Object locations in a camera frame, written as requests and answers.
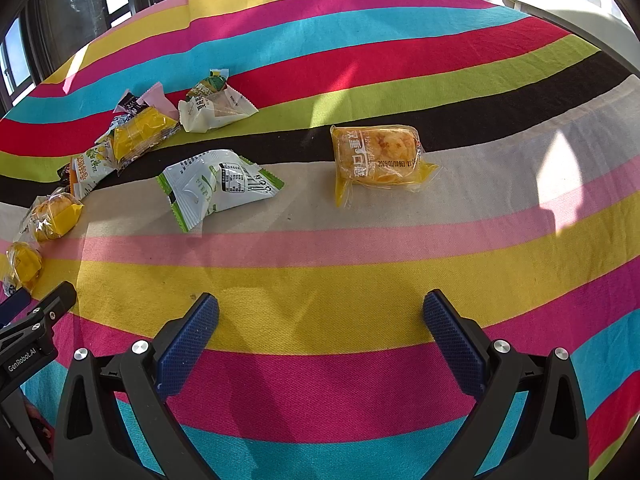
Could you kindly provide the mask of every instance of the white snack wrapper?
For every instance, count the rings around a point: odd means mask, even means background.
[[[231,150],[210,150],[166,168],[156,177],[184,232],[214,212],[270,198],[284,183]]]
[[[226,85],[220,92],[178,103],[180,123],[187,132],[205,133],[252,116],[258,111],[240,92]]]
[[[98,182],[115,170],[111,139],[106,139],[82,155],[75,156],[70,169],[74,173],[70,177],[71,194],[82,200],[94,190]]]

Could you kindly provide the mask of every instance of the green stripe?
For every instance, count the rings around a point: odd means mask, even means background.
[[[626,425],[626,429],[622,433],[622,435],[620,435],[618,439],[610,444],[610,446],[607,447],[607,449],[605,449],[599,457],[597,457],[595,462],[591,464],[591,467],[589,468],[589,480],[593,480],[594,478],[596,478],[596,476],[602,473],[602,470],[607,466],[613,456],[624,444],[626,438],[629,436],[629,433],[631,433],[631,430],[633,429],[637,419],[638,414],[636,413],[633,417],[631,417],[631,420],[629,421],[629,424]]]
[[[597,51],[592,44],[569,35],[522,56],[484,65],[338,90],[273,105],[247,119],[206,134],[190,134],[181,130],[158,148],[207,139],[314,128],[501,94],[552,76]],[[68,156],[48,158],[0,152],[0,174],[37,182],[55,182],[58,180],[56,170],[67,162]]]

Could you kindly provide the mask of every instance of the striped tablecloth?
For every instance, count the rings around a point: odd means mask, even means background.
[[[209,291],[220,325],[169,404],[223,480],[417,479],[472,407],[420,319],[439,287],[492,338],[571,352],[596,476],[640,411],[638,79],[481,0],[166,0],[0,121],[2,248],[124,89],[160,80],[176,102],[226,67],[258,114],[182,132],[107,177],[46,245],[34,295],[69,280],[79,297],[56,326],[57,362],[24,386],[46,418],[75,348],[121,352]],[[415,126],[443,169],[419,194],[358,187],[337,209],[332,123]],[[152,177],[213,148],[286,186],[182,234]]]

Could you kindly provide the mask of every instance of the barcode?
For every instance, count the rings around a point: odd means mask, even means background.
[[[247,189],[249,191],[257,191],[259,193],[267,193],[271,192],[271,186],[266,181],[266,179],[261,178],[261,176],[251,176],[247,170],[244,170],[244,174],[246,175]]]

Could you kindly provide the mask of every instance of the snack package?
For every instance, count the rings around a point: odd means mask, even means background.
[[[187,92],[187,101],[192,97],[204,97],[220,92],[225,87],[227,79],[229,79],[228,68],[212,68],[209,70],[209,77],[204,78]]]
[[[142,110],[146,108],[146,104],[141,102],[138,97],[133,95],[127,88],[113,109],[114,113],[122,112],[131,116],[138,115]]]
[[[209,77],[178,102],[180,122],[187,132],[205,133],[247,118],[258,111],[240,92],[226,84],[228,70],[211,70]]]
[[[122,126],[124,123],[126,123],[127,121],[130,121],[132,118],[133,118],[132,114],[122,114],[122,115],[114,116],[114,118],[111,120],[111,124],[107,128],[107,131],[104,132],[100,137],[95,139],[94,144],[100,144],[101,142],[104,141],[104,139],[106,139],[109,136],[113,137],[113,131],[116,129],[116,127]]]
[[[27,242],[14,242],[6,250],[10,274],[2,280],[6,296],[12,295],[20,287],[32,291],[42,269],[42,256]]]
[[[179,129],[177,121],[149,106],[113,130],[113,158],[118,173]]]
[[[210,150],[166,168],[158,177],[183,232],[213,213],[269,198],[284,186],[231,150]]]
[[[71,194],[78,200],[92,192],[98,182],[116,169],[111,142],[108,137],[82,155],[71,158],[69,187]]]
[[[164,88],[161,82],[157,82],[149,90],[143,93],[138,99],[139,103],[144,103],[148,106],[152,106],[158,110],[161,114],[171,117],[174,121],[180,119],[178,108],[166,98],[164,95]]]
[[[78,223],[82,203],[59,187],[49,196],[39,196],[22,220],[20,233],[29,231],[37,243],[64,236]]]
[[[331,127],[335,155],[335,203],[348,203],[354,182],[418,190],[436,170],[422,160],[422,145],[410,126]]]

